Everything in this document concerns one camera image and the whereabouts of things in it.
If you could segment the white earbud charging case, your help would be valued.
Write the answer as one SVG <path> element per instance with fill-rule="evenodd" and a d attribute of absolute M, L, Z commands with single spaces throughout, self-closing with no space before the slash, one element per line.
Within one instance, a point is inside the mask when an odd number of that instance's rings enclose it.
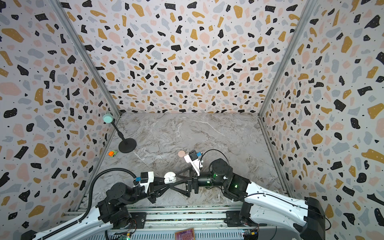
<path fill-rule="evenodd" d="M 165 184 L 172 184 L 172 183 L 175 183 L 176 181 L 177 181 L 177 177 L 176 177 L 176 174 L 174 172 L 167 172 L 164 175 L 164 183 Z"/>

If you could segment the pink earbud charging case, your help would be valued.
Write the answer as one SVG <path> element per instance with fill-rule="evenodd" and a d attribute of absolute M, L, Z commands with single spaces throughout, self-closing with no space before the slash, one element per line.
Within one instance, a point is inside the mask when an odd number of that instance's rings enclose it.
<path fill-rule="evenodd" d="M 180 158 L 183 158 L 185 155 L 186 155 L 186 152 L 185 152 L 185 151 L 179 151 L 179 152 L 178 152 L 178 156 L 179 156 Z"/>

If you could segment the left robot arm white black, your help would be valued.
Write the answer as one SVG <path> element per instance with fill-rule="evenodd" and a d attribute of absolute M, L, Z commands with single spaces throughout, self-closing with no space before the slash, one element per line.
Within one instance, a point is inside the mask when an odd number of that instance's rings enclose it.
<path fill-rule="evenodd" d="M 130 213 L 127 205 L 148 199 L 155 203 L 170 185 L 176 181 L 174 173 L 170 172 L 163 178 L 154 177 L 152 172 L 142 173 L 134 180 L 134 187 L 117 183 L 107 191 L 104 200 L 92 206 L 89 203 L 82 215 L 68 223 L 43 232 L 28 231 L 21 236 L 22 240 L 85 240 L 97 233 L 108 233 L 116 230 L 119 234 L 133 234 L 143 229 L 147 213 Z"/>

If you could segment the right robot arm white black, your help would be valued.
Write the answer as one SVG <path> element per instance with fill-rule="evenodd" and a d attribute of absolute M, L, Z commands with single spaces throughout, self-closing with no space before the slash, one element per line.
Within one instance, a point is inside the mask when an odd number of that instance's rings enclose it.
<path fill-rule="evenodd" d="M 210 163 L 209 170 L 190 167 L 187 193 L 199 188 L 219 187 L 233 202 L 242 202 L 239 217 L 248 226 L 270 224 L 299 234 L 303 240 L 326 238 L 326 216 L 320 202 L 312 197 L 303 200 L 290 198 L 261 187 L 233 172 L 223 159 Z"/>

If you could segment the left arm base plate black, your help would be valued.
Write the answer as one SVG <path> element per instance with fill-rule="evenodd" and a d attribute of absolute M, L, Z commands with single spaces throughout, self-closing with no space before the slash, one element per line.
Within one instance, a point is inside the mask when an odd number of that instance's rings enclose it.
<path fill-rule="evenodd" d="M 137 230 L 143 229 L 147 219 L 146 212 L 127 212 L 121 211 L 114 214 L 100 215 L 99 220 L 113 225 L 114 230 Z"/>

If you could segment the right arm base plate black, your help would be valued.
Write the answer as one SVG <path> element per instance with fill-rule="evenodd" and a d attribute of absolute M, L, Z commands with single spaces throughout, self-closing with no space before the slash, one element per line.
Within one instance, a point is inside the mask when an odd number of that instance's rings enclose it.
<path fill-rule="evenodd" d="M 251 220 L 251 207 L 253 204 L 244 202 L 240 211 L 226 211 L 224 222 L 228 227 L 257 227 L 259 224 Z"/>

